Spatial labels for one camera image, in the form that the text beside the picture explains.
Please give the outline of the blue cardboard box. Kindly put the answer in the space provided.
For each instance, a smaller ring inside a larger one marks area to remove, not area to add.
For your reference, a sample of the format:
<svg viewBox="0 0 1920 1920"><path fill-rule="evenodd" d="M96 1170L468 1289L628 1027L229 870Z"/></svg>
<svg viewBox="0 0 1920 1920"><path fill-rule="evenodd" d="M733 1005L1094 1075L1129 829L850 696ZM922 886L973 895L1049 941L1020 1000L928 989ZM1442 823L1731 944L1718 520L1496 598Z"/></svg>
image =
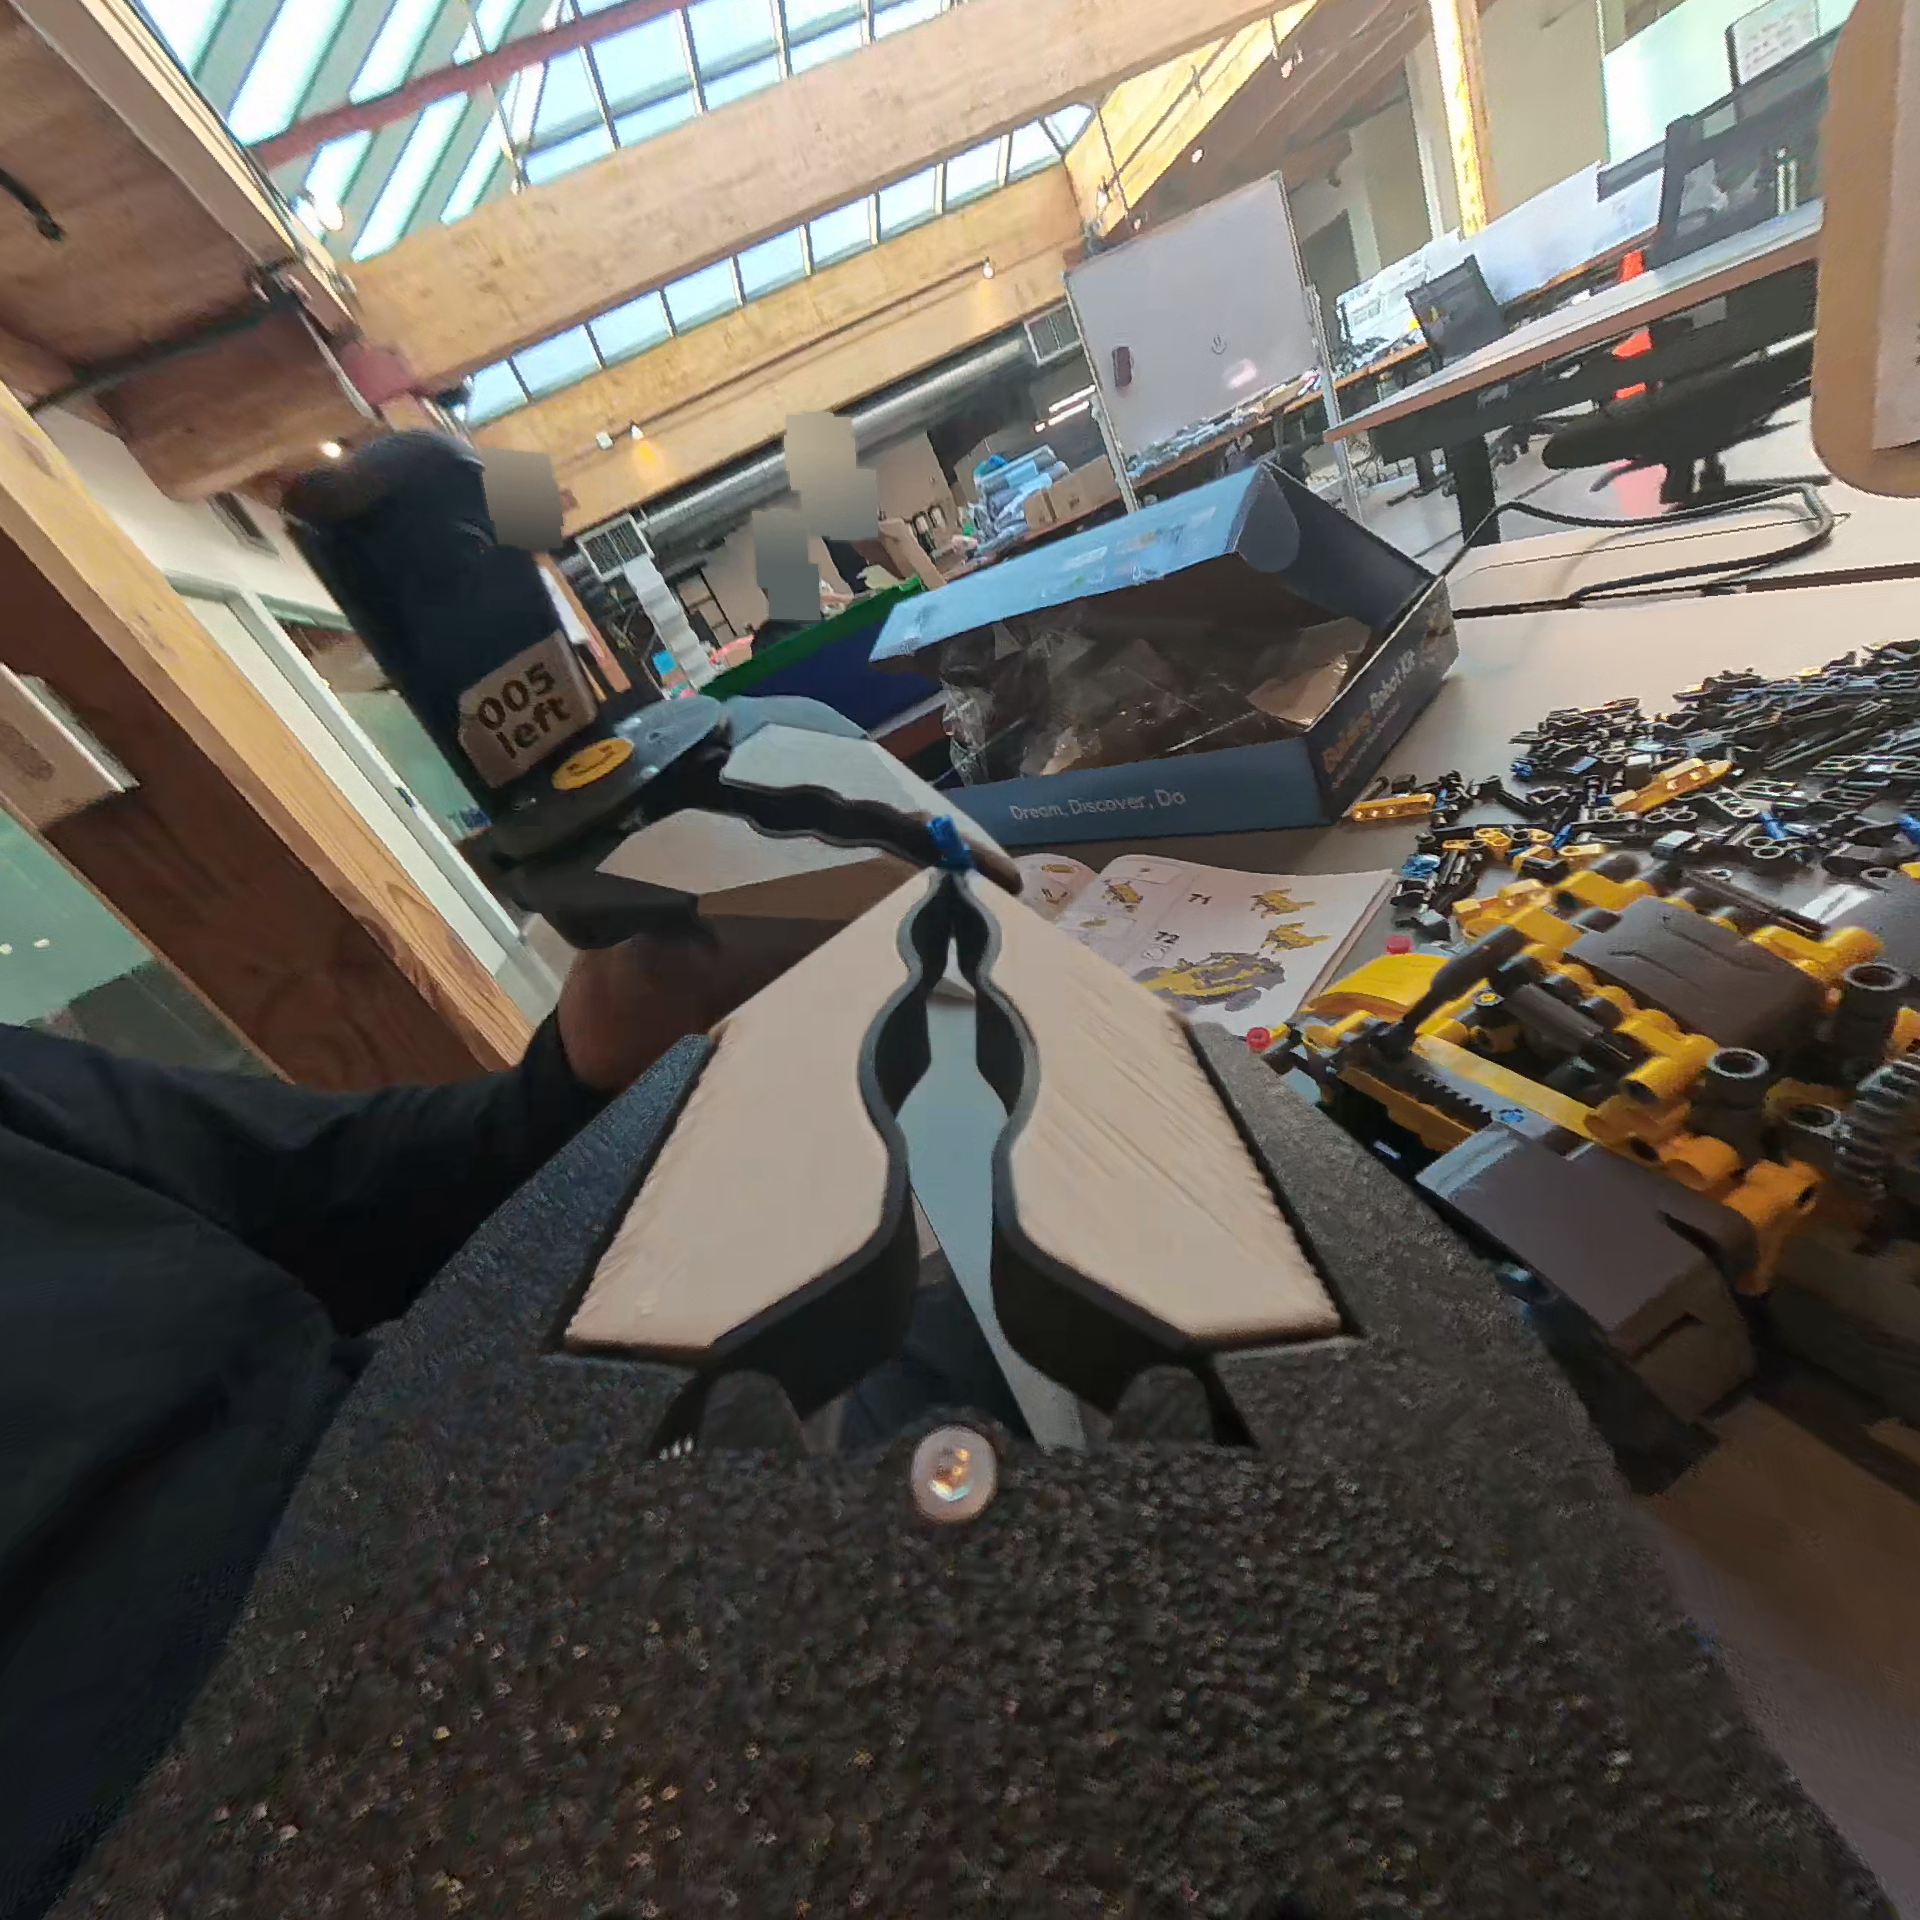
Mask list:
<svg viewBox="0 0 1920 1920"><path fill-rule="evenodd" d="M1307 733L1275 743L966 784L946 739L954 802L1014 848L1333 823L1455 658L1446 582L1261 462L904 598L870 662L912 658L937 679L939 638L1040 609L1251 626L1355 618L1384 638Z"/></svg>

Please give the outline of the pile of loose building bricks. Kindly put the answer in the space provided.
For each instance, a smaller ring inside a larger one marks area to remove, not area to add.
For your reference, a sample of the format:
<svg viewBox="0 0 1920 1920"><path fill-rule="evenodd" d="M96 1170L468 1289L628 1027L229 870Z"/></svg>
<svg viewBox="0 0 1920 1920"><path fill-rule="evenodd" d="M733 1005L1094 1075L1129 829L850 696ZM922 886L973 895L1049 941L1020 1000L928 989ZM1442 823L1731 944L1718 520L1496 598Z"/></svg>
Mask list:
<svg viewBox="0 0 1920 1920"><path fill-rule="evenodd" d="M1549 708L1503 770L1375 777L1344 823L1409 829L1395 916L1469 932L1496 886L1598 900L1631 881L1734 923L1819 923L1857 895L1916 889L1916 638L1814 668L1727 668L1650 710L1634 697Z"/></svg>

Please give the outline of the crumpled clear plastic bag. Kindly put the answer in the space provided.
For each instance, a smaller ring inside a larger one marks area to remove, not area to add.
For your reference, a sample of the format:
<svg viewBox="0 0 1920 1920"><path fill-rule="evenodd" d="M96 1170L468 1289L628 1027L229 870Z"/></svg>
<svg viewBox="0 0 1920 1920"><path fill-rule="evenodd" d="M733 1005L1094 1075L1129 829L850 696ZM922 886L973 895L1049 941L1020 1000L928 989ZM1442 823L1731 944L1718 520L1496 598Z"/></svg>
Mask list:
<svg viewBox="0 0 1920 1920"><path fill-rule="evenodd" d="M939 638L930 662L959 779L998 784L1300 739L1381 638L1355 618L1040 609Z"/></svg>

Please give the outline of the person's left forearm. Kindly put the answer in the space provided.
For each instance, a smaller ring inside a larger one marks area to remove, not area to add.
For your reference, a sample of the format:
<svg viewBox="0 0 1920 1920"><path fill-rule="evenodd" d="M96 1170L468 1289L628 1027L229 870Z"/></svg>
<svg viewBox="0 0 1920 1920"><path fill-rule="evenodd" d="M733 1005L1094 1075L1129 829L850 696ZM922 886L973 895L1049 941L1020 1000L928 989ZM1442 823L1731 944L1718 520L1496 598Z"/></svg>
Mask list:
<svg viewBox="0 0 1920 1920"><path fill-rule="evenodd" d="M2 1143L109 1175L305 1287L343 1331L417 1289L605 1106L561 1020L456 1084L310 1090L2 1027Z"/></svg>

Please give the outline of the whiteboard on stand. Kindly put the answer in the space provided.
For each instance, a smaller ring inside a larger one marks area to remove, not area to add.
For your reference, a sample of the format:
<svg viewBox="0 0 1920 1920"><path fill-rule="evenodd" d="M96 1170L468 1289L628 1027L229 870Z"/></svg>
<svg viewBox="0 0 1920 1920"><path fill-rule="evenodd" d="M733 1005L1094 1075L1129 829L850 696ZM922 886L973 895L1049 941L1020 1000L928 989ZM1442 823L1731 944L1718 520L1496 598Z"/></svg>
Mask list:
<svg viewBox="0 0 1920 1920"><path fill-rule="evenodd" d="M1337 420L1323 306L1275 171L1067 265L1063 298L1129 512L1160 471L1232 425L1300 394Z"/></svg>

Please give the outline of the instruction booklet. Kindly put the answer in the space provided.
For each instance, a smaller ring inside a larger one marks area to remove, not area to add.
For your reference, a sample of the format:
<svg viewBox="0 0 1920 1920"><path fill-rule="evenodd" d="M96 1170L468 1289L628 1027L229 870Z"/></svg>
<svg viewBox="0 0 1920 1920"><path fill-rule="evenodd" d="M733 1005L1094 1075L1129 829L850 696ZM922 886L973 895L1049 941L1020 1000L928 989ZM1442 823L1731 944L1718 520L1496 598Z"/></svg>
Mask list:
<svg viewBox="0 0 1920 1920"><path fill-rule="evenodd" d="M1020 900L1187 1020L1278 1027L1344 965L1389 870L1253 874L1167 855L1014 857Z"/></svg>

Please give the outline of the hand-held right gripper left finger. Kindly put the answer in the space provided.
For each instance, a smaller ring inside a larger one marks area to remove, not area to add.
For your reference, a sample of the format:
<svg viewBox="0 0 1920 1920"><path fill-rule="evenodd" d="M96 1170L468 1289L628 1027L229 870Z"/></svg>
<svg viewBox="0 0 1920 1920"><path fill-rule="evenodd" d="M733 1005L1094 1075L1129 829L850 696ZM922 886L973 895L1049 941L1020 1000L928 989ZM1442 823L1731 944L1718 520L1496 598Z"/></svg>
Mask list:
<svg viewBox="0 0 1920 1920"><path fill-rule="evenodd" d="M896 1109L930 1062L946 874L912 878L736 1005L565 1325L577 1355L870 1368L918 1231Z"/></svg>

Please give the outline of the person's black clothing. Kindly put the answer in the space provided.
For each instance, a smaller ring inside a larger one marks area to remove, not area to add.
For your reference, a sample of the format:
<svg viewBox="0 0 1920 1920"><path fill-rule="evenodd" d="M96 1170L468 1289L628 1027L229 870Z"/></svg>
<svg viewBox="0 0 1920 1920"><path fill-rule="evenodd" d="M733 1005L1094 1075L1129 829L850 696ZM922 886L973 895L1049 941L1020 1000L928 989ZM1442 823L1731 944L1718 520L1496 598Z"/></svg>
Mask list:
<svg viewBox="0 0 1920 1920"><path fill-rule="evenodd" d="M2 1917L171 1741L346 1384L272 1266L2 1291Z"/></svg>

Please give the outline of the beige board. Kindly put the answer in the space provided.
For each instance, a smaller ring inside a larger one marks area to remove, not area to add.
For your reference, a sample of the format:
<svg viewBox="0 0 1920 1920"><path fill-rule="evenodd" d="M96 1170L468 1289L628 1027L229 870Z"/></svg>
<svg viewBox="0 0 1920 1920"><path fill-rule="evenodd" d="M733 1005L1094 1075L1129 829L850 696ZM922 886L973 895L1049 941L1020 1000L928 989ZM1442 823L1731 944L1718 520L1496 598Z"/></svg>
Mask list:
<svg viewBox="0 0 1920 1920"><path fill-rule="evenodd" d="M1916 2L1857 2L1823 120L1812 443L1848 485L1916 496Z"/></svg>

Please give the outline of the person's left hand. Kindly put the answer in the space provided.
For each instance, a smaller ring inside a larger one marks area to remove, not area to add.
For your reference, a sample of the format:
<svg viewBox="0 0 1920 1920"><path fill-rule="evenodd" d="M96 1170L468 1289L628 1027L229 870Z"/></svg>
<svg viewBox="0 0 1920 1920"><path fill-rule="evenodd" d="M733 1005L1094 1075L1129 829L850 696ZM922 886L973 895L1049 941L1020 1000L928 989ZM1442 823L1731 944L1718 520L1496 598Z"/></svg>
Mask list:
<svg viewBox="0 0 1920 1920"><path fill-rule="evenodd" d="M619 1092L672 1043L704 1034L761 989L755 952L694 923L636 930L573 952L557 997L568 1072Z"/></svg>

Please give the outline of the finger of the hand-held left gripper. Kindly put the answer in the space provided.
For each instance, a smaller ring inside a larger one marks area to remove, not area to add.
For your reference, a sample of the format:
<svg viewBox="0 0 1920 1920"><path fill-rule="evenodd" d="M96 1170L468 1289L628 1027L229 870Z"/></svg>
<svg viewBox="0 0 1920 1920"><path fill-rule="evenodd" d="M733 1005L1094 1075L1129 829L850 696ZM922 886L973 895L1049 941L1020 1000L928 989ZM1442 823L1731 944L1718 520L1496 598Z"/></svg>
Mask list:
<svg viewBox="0 0 1920 1920"><path fill-rule="evenodd" d="M811 835L934 870L928 818L951 814L973 848L969 874L1020 890L1014 857L954 797L862 733L765 723L730 743L713 806L771 835Z"/></svg>
<svg viewBox="0 0 1920 1920"><path fill-rule="evenodd" d="M598 948L648 941L796 963L869 923L883 952L928 963L939 952L928 895L928 870L896 853L684 810L600 857Z"/></svg>

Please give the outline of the green storage crate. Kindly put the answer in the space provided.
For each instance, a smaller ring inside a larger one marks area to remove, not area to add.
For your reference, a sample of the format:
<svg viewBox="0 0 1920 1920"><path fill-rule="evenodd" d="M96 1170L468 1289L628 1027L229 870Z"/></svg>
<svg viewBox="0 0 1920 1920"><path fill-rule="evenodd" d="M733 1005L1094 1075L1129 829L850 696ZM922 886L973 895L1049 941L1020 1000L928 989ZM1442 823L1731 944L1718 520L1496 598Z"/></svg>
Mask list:
<svg viewBox="0 0 1920 1920"><path fill-rule="evenodd" d="M771 642L755 638L755 651L717 672L702 692L710 697L736 696L801 696L838 710L838 685L852 658L869 657L888 614L904 599L904 589L869 594L846 609L791 631Z"/></svg>

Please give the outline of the stack of white containers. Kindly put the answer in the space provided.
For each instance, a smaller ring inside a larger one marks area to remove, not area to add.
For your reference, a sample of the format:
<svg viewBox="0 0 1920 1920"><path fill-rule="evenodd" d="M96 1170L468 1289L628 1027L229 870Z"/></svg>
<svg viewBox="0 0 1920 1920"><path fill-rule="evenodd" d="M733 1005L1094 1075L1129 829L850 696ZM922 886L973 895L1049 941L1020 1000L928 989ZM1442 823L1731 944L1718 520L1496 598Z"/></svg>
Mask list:
<svg viewBox="0 0 1920 1920"><path fill-rule="evenodd" d="M619 574L636 599L633 647L642 657L642 665L651 672L651 682L667 697L684 697L698 685L698 672L692 668L704 662L704 651L684 623L679 598L667 586L658 568L647 555L628 560Z"/></svg>

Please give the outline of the long office table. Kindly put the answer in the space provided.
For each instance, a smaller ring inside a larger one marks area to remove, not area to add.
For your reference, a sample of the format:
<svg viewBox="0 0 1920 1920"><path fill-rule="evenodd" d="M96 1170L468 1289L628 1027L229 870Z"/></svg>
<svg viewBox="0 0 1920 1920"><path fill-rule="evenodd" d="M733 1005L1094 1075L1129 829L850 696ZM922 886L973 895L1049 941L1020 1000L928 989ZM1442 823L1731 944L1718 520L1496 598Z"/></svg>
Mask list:
<svg viewBox="0 0 1920 1920"><path fill-rule="evenodd" d="M1808 339L1823 214L1826 205L1808 202L1528 321L1330 425L1324 439L1365 438L1384 460L1439 454L1455 478L1459 530L1475 539L1496 506L1492 435Z"/></svg>

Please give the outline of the metal ventilation duct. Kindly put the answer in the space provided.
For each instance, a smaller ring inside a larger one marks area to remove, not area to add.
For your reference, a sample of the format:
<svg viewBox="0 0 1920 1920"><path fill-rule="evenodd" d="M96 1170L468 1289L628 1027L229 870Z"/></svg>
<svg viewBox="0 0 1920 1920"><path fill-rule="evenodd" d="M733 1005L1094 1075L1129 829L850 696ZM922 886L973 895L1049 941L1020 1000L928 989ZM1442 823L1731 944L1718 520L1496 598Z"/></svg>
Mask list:
<svg viewBox="0 0 1920 1920"><path fill-rule="evenodd" d="M1040 363L1032 352L1027 333L1011 326L928 372L842 409L838 419L852 426L855 454L866 460L955 419L963 409L998 388L1032 382L1037 372ZM629 512L651 549L679 550L709 539L724 539L724 531L741 526L755 509L773 506L788 494L791 474L783 460L783 429L777 429L773 439L741 460L722 462L651 498L636 498Z"/></svg>

